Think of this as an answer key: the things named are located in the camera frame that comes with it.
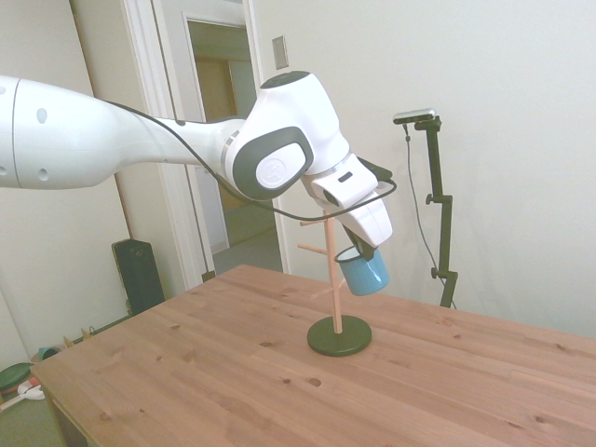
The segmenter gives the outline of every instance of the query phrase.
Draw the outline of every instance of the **carpet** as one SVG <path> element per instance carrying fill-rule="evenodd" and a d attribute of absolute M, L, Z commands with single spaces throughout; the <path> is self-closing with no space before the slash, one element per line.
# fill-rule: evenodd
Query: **carpet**
<path fill-rule="evenodd" d="M 4 396 L 8 401 L 17 393 Z M 24 400 L 0 413 L 2 447 L 62 447 L 61 435 L 45 400 Z"/>

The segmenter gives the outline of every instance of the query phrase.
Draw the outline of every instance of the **black cable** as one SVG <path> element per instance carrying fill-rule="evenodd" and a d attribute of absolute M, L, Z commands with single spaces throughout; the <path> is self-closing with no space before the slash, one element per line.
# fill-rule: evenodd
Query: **black cable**
<path fill-rule="evenodd" d="M 325 221 L 327 219 L 331 219 L 331 217 L 337 217 L 337 216 L 341 216 L 342 214 L 346 214 L 347 212 L 353 211 L 353 210 L 357 210 L 360 207 L 363 207 L 365 205 L 368 205 L 369 203 L 374 202 L 375 200 L 380 200 L 383 197 L 388 196 L 389 194 L 393 193 L 396 189 L 397 189 L 397 185 L 395 184 L 395 182 L 393 182 L 390 179 L 384 180 L 383 182 L 385 183 L 389 183 L 391 184 L 393 187 L 377 196 L 377 197 L 373 197 L 370 198 L 368 200 L 365 200 L 364 202 L 358 203 L 350 208 L 346 208 L 345 210 L 341 210 L 341 211 L 337 211 L 337 212 L 332 212 L 331 214 L 327 214 L 324 216 L 320 216 L 320 217 L 303 217 L 303 216 L 296 216 L 295 214 L 291 214 L 287 211 L 284 210 L 279 210 L 277 208 L 274 207 L 270 207 L 268 205 L 265 205 L 264 203 L 261 203 L 257 200 L 252 200 L 250 198 L 244 197 L 240 194 L 238 194 L 236 191 L 234 191 L 232 188 L 230 188 L 227 183 L 224 181 L 224 179 L 222 178 L 222 176 L 220 176 L 217 172 L 215 172 L 206 162 L 205 160 L 203 160 L 203 158 L 201 158 L 201 156 L 199 154 L 197 154 L 195 152 L 195 150 L 190 146 L 190 144 L 188 144 L 183 137 L 181 137 L 180 135 L 178 135 L 178 133 L 176 131 L 174 131 L 174 129 L 171 129 L 170 127 L 166 126 L 164 123 L 162 123 L 161 121 L 153 118 L 152 116 L 149 116 L 148 114 L 144 114 L 143 112 L 133 109 L 132 107 L 128 107 L 124 104 L 119 104 L 117 102 L 110 102 L 107 101 L 108 103 L 115 105 L 116 107 L 119 107 L 121 109 L 124 109 L 128 112 L 131 112 L 135 115 L 138 116 L 142 116 L 143 118 L 146 118 L 156 124 L 158 124 L 159 126 L 161 126 L 162 128 L 164 128 L 165 130 L 167 130 L 169 133 L 171 133 L 174 137 L 176 137 L 176 139 L 181 142 L 183 144 L 183 146 L 200 162 L 201 165 L 203 165 L 205 167 L 205 169 L 209 172 L 209 174 L 211 174 L 215 180 L 217 181 L 217 183 L 232 197 L 237 198 L 238 200 L 241 200 L 245 203 L 249 203 L 251 205 L 254 205 L 256 207 L 262 208 L 264 210 L 270 210 L 273 212 L 276 212 L 278 214 L 281 214 L 283 216 L 289 217 L 291 219 L 297 220 L 297 221 L 305 221 L 305 222 L 319 222 L 319 221 Z"/>
<path fill-rule="evenodd" d="M 425 231 L 422 229 L 422 224 L 420 222 L 420 210 L 418 209 L 418 199 L 416 198 L 416 190 L 413 187 L 413 180 L 412 180 L 412 163 L 410 162 L 411 159 L 411 150 L 410 150 L 410 133 L 408 132 L 408 125 L 404 124 L 403 129 L 406 132 L 406 144 L 408 146 L 408 178 L 410 179 L 410 187 L 412 188 L 412 196 L 413 196 L 413 204 L 416 209 L 416 221 L 418 222 L 418 229 L 420 230 L 420 236 L 422 236 L 422 240 L 425 243 L 425 247 L 427 248 L 428 254 L 430 255 L 430 259 L 432 260 L 432 264 L 435 267 L 436 271 L 439 271 L 437 267 L 437 262 L 435 261 L 435 256 L 432 254 L 432 250 L 428 246 L 427 237 L 425 236 Z M 445 287 L 445 280 L 441 277 L 437 277 L 440 279 L 443 287 Z M 452 305 L 454 305 L 454 309 L 457 310 L 457 306 L 455 302 L 452 300 Z"/>

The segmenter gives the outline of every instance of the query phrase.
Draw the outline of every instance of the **floor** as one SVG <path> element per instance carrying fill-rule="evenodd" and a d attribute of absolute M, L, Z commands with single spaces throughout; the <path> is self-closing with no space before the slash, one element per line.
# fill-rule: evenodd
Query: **floor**
<path fill-rule="evenodd" d="M 215 273 L 221 275 L 241 264 L 282 272 L 278 233 L 269 230 L 213 255 Z"/>
<path fill-rule="evenodd" d="M 17 393 L 5 396 L 5 401 Z M 2 447 L 62 447 L 45 400 L 24 400 L 0 413 Z"/>

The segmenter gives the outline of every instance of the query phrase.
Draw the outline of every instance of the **wooden mug stand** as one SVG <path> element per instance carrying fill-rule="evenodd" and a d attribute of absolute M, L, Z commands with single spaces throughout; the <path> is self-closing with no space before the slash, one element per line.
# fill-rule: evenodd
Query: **wooden mug stand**
<path fill-rule="evenodd" d="M 333 217 L 322 221 L 325 226 L 326 250 L 305 244 L 298 244 L 298 247 L 327 256 L 331 287 L 316 293 L 313 295 L 313 298 L 330 291 L 332 291 L 333 297 L 332 316 L 317 321 L 310 327 L 306 336 L 308 345 L 313 350 L 319 352 L 319 354 L 331 357 L 344 357 L 356 354 L 368 346 L 373 338 L 373 334 L 371 327 L 366 321 L 349 315 L 342 315 L 340 289 L 344 285 L 345 279 L 340 281 L 337 275 L 334 221 L 335 219 Z M 319 224 L 320 222 L 300 222 L 300 225 L 307 226 Z"/>

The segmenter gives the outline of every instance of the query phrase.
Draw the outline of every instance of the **doorway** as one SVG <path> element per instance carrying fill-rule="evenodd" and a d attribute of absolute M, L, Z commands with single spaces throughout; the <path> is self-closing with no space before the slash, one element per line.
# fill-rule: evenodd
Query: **doorway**
<path fill-rule="evenodd" d="M 188 31 L 205 121 L 246 118 L 256 101 L 246 28 L 189 20 Z M 241 264 L 283 271 L 273 212 L 230 196 L 202 167 L 196 178 L 216 273 Z"/>

